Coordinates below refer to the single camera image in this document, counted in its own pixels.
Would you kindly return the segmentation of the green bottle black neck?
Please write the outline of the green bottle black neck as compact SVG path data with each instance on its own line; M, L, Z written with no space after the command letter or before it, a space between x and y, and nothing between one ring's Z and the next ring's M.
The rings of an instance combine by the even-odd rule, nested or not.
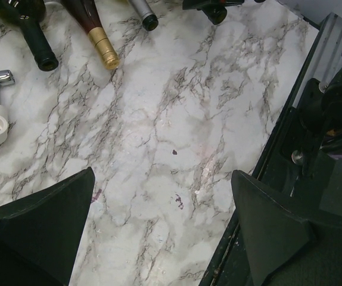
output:
M227 16L227 9L220 5L205 6L202 12L214 25L221 24Z

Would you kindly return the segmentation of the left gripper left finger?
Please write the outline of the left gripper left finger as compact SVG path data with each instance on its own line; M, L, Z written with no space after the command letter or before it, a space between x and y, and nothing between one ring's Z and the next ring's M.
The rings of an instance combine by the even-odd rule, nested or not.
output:
M91 205L91 167L0 206L0 285L68 285Z

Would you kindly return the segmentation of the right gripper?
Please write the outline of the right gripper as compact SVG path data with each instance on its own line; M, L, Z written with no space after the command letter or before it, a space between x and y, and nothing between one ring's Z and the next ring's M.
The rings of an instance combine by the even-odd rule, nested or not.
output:
M236 5L242 5L245 0L183 0L183 10L202 10L208 6L220 6L220 7L231 7Z

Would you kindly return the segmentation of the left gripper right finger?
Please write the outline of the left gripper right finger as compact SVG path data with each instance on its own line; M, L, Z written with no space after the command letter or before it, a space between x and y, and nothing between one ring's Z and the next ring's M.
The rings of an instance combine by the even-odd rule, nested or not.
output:
M254 285L342 285L342 216L240 170L231 183Z

